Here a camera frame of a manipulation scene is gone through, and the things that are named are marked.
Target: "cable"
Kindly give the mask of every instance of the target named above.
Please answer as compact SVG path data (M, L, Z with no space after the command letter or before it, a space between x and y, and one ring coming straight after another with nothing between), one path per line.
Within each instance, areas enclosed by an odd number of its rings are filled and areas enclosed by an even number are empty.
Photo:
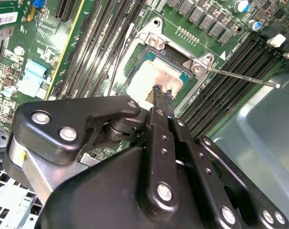
M119 64L120 62L122 61L122 55L123 55L123 51L125 49L125 46L126 46L126 42L127 42L127 39L128 37L130 36L133 28L134 28L135 24L134 23L131 23L129 25L129 28L126 32L126 35L125 35L125 39L122 43L122 46L120 47L120 52L118 53L118 57L116 59L116 63L115 63L115 67L114 67L114 71L112 73L112 76L111 76L111 79L110 79L110 84L109 84L109 89L108 89L108 93L107 93L107 96L110 96L110 93L111 93L111 89L114 85L114 82L115 82L115 78L116 78L116 74L117 74L117 71L118 71L118 68L119 68Z

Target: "motherboard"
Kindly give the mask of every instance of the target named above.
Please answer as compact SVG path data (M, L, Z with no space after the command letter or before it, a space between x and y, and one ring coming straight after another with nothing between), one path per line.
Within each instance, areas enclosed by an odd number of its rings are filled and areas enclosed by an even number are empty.
M13 2L0 11L13 27L0 41L7 132L22 103L127 94L149 109L161 84L192 135L209 135L260 85L197 64L263 80L289 64L288 0Z

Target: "metal rod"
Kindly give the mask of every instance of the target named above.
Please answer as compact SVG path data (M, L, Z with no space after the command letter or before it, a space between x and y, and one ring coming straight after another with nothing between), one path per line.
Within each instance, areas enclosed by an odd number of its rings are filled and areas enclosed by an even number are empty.
M239 75L239 74L235 74L235 73L229 73L229 72L225 72L225 71L214 69L214 68L207 68L207 69L210 72L232 76L232 77L235 77L235 78L238 78L238 79L241 79L241 80L246 80L246 81L249 81L249 82L258 83L258 84L262 84L262 85L269 86L269 87L280 88L280 84L278 84L278 83L265 82L263 80L258 80L258 79L254 79L254 78L251 78L251 77L248 77L248 76Z

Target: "barcode sticker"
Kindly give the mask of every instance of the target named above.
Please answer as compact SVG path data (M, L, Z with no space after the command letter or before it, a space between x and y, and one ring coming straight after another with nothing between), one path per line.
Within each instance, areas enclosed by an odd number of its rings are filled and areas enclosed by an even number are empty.
M17 17L18 17L18 12L2 13L0 14L0 25L16 22Z

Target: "silver screw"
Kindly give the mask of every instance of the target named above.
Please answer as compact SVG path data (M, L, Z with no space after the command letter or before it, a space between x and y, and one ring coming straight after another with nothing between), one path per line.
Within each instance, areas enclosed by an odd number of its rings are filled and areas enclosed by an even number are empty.
M269 222L270 224L273 224L273 223L274 223L274 220L273 220L272 216L269 214L268 211L263 210L263 211L262 211L262 214L263 214L263 216L264 216L264 218L265 218L265 220L266 220L267 222Z
M150 37L149 40L148 40L148 43L150 46L158 46L159 45L159 41L156 37Z
M133 101L129 100L128 102L128 105L131 106L132 108L136 108L136 105Z
M180 126L184 126L184 123L183 123L183 121L182 120L177 120L177 122L178 122L178 124L180 125Z
M226 219L226 221L230 224L235 224L235 216L234 214L231 212L231 210L227 207L222 207L221 209L222 214L224 216L224 218Z
M209 146L211 145L211 142L210 142L207 138L204 138L203 141L204 141L207 145L209 145Z
M165 184L158 184L157 192L161 199L164 201L170 201L172 199L172 191Z
M59 135L63 140L73 141L76 140L77 134L73 128L64 127L59 131Z
M158 109L158 110L156 110L156 112L157 112L158 114L160 114L161 116L163 116L162 110Z
M194 73L199 73L201 71L201 67L197 64L197 65L192 66L191 70Z
M276 211L275 211L275 217L276 217L276 219L278 220L279 223L281 223L281 224L286 224L284 218L282 217L282 215L280 215L279 212L276 212Z
M47 115L46 113L36 112L36 113L32 114L32 120L35 123L44 125L44 124L49 123L51 119L50 119L49 115Z

